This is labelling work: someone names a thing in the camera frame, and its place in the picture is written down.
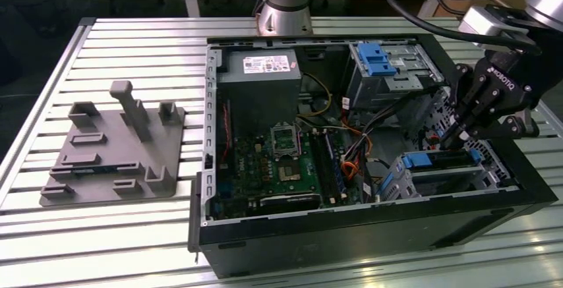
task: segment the slotted metal table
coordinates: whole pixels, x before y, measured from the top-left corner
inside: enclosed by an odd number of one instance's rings
[[[450,18],[432,23],[454,28]],[[422,32],[400,18],[314,18],[317,34]],[[0,166],[0,287],[553,287],[563,277],[558,201],[466,245],[250,277],[217,280],[186,251],[189,185],[201,167],[205,38],[252,36],[250,18],[97,19],[80,25]],[[454,62],[482,52],[437,37]],[[74,101],[114,109],[106,89],[133,83],[145,107],[174,100],[186,110],[173,198],[116,206],[42,208]],[[540,105],[541,134],[517,141],[563,198],[561,123]]]

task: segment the blue tab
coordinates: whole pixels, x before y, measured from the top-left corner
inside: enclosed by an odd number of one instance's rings
[[[405,168],[410,168],[412,167],[410,160],[408,159],[406,156],[402,156],[402,163],[404,163],[404,167]]]
[[[393,178],[394,178],[394,176],[393,176],[393,173],[390,172],[390,173],[386,175],[386,178],[385,178],[385,180],[384,180],[384,182],[382,182],[382,184],[381,184],[381,187],[378,187],[377,194],[380,194],[380,193],[385,190],[386,185],[388,185],[388,184],[389,184],[389,182],[393,180]]]
[[[478,153],[478,151],[470,148],[468,150],[468,153],[470,157],[473,158],[474,164],[478,164],[481,162],[481,154]]]
[[[432,161],[429,160],[426,153],[408,154],[406,158],[409,159],[413,167],[432,166]]]
[[[357,54],[368,68],[369,76],[393,76],[396,74],[394,67],[388,63],[386,53],[377,43],[357,44]]]

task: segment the orange wire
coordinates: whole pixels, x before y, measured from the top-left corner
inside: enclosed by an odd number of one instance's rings
[[[341,125],[344,128],[346,128],[348,130],[350,130],[354,134],[361,135],[361,132],[358,130],[356,130],[354,128],[352,128],[345,121],[345,118],[341,118]],[[369,136],[365,137],[368,139],[368,151],[365,152],[365,155],[369,155],[370,153],[370,149],[373,148],[373,143],[370,142]]]

